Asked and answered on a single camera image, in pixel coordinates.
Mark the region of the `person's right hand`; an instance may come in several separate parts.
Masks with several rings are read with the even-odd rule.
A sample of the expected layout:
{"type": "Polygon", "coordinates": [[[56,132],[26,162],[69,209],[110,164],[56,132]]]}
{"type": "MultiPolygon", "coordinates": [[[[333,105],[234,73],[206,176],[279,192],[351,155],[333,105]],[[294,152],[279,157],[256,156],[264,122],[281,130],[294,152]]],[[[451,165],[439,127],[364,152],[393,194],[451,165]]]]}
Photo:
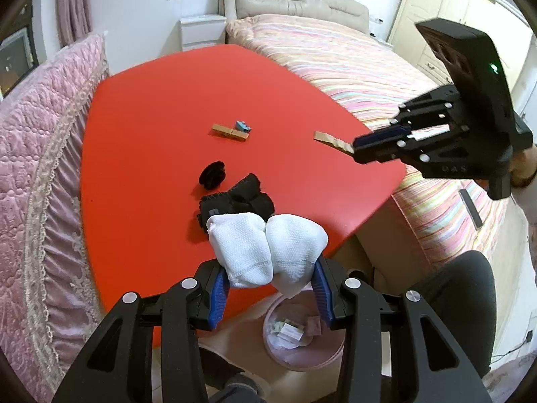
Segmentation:
{"type": "Polygon", "coordinates": [[[537,146],[515,152],[510,162],[510,185],[526,187],[536,176],[537,146]]]}

